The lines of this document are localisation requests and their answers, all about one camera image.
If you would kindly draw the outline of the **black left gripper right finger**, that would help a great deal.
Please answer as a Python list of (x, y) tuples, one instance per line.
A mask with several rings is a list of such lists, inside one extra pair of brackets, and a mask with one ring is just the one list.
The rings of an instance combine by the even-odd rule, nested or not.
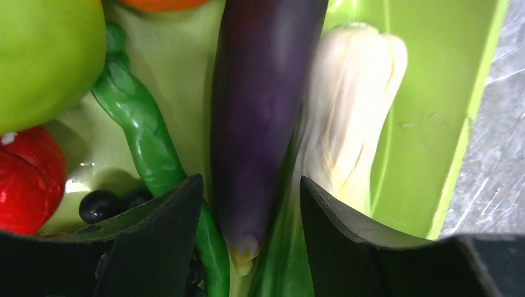
[(343, 204), (307, 177), (300, 208), (316, 296), (524, 295), (522, 235), (418, 238)]

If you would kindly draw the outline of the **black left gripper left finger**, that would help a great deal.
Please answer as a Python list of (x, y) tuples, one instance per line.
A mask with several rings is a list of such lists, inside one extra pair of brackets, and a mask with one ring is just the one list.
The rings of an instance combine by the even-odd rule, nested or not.
[(203, 203), (198, 174), (73, 233), (1, 233), (2, 296), (183, 296)]

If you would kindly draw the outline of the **purple toy eggplant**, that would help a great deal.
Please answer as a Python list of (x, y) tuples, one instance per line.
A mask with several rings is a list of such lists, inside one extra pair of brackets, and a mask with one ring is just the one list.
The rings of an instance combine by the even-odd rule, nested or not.
[(229, 0), (210, 114), (212, 197), (234, 268), (250, 273), (306, 90), (327, 1)]

